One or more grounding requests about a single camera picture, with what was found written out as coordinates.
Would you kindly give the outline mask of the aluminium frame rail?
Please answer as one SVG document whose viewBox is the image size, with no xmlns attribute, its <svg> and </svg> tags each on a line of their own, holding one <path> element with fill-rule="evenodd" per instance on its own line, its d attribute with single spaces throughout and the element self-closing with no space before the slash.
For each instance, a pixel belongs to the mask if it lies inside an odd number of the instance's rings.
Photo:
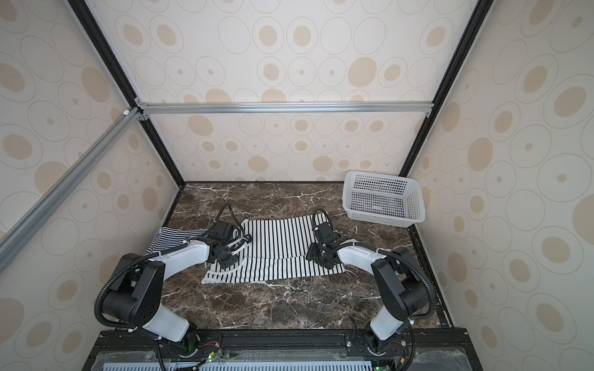
<svg viewBox="0 0 594 371">
<path fill-rule="evenodd" d="M 118 120 L 71 166 L 1 240 L 1 269 L 4 271 L 38 230 L 105 157 L 114 143 L 139 120 L 136 107 L 128 108 Z"/>
<path fill-rule="evenodd" d="M 287 103 L 141 103 L 146 114 L 316 114 L 316 113 L 431 113 L 431 101 L 287 102 Z"/>
</svg>

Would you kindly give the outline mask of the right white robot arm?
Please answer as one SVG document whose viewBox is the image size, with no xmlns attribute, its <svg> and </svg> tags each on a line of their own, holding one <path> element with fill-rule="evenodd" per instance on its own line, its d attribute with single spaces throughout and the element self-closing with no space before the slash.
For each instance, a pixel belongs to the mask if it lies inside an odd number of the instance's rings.
<svg viewBox="0 0 594 371">
<path fill-rule="evenodd" d="M 371 338 L 384 342 L 416 320 L 433 316 L 436 289 L 407 249 L 370 247 L 340 236 L 329 222 L 312 231 L 314 241 L 307 260 L 328 270 L 338 264 L 351 265 L 374 276 L 382 307 L 368 325 Z"/>
</svg>

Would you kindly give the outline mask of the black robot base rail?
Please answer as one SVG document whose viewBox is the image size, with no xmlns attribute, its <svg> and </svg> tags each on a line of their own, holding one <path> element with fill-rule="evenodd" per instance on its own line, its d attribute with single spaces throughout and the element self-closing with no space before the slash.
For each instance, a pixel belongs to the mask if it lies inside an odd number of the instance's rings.
<svg viewBox="0 0 594 371">
<path fill-rule="evenodd" d="M 102 332 L 85 370 L 480 370 L 464 329 L 415 329 L 373 354 L 355 329 L 200 330 L 181 356 L 164 340 Z"/>
</svg>

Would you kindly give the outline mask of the back aluminium frame rail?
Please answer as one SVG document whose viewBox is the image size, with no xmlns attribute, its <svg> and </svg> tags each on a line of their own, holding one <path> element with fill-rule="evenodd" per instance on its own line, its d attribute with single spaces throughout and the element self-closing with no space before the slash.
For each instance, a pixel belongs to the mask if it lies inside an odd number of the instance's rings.
<svg viewBox="0 0 594 371">
<path fill-rule="evenodd" d="M 316 114 L 316 113 L 431 113 L 431 101 L 287 102 L 287 103 L 141 103 L 146 114 Z"/>
</svg>

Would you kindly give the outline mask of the white plastic laundry basket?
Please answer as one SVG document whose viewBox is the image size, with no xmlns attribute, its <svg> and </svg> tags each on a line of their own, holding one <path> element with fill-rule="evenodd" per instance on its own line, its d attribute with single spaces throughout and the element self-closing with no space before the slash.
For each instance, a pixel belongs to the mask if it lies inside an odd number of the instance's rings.
<svg viewBox="0 0 594 371">
<path fill-rule="evenodd" d="M 425 221 L 422 188 L 411 178 L 349 171 L 342 200 L 352 220 L 402 228 Z"/>
</svg>

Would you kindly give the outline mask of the blue white striped tank top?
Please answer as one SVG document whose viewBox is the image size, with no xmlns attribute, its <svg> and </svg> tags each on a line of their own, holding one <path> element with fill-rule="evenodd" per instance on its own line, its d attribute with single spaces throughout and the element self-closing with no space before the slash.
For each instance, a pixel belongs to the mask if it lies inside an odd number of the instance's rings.
<svg viewBox="0 0 594 371">
<path fill-rule="evenodd" d="M 179 230 L 170 227 L 161 227 L 146 253 L 151 254 L 156 251 L 176 247 L 192 238 L 202 236 L 205 232 L 206 230 Z"/>
</svg>

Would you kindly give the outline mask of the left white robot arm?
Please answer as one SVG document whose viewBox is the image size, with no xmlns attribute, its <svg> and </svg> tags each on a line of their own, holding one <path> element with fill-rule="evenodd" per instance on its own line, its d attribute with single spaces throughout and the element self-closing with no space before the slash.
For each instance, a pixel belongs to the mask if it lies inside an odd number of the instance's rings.
<svg viewBox="0 0 594 371">
<path fill-rule="evenodd" d="M 199 337 L 195 324 L 162 304 L 162 286 L 187 268 L 238 262 L 240 248 L 253 241 L 241 225 L 221 220 L 202 232 L 158 236 L 144 255 L 123 256 L 94 303 L 94 316 L 104 326 L 146 332 L 192 350 Z"/>
</svg>

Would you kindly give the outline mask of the left aluminium frame rail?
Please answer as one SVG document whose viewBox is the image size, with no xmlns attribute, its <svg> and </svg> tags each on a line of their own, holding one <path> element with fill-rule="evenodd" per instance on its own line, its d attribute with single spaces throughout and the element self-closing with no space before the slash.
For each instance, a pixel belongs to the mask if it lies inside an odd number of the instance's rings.
<svg viewBox="0 0 594 371">
<path fill-rule="evenodd" d="M 105 157 L 114 143 L 139 120 L 136 107 L 128 108 L 118 120 L 71 166 L 1 240 L 1 269 L 4 271 L 38 230 Z"/>
</svg>

